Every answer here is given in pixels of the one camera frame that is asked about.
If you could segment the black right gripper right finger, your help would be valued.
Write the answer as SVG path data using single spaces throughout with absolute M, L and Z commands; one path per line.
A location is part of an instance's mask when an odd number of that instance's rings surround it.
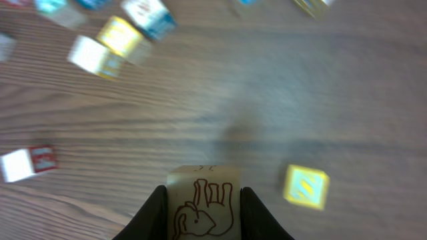
M 240 191 L 240 220 L 243 240 L 294 240 L 250 187 Z

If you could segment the white elephant block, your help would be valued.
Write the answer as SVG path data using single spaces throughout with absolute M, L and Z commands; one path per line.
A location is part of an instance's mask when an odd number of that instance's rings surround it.
M 167 176 L 167 238 L 238 240 L 240 171 L 224 165 L 184 165 Z

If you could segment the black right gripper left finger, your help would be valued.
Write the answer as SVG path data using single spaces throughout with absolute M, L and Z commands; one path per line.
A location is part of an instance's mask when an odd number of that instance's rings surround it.
M 159 185 L 113 240 L 166 240 L 167 189 Z

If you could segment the plain white front block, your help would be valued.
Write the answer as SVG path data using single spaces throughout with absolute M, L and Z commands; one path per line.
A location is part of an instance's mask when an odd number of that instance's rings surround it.
M 1 156 L 4 182 L 14 183 L 58 169 L 55 150 L 51 145 L 18 149 Z

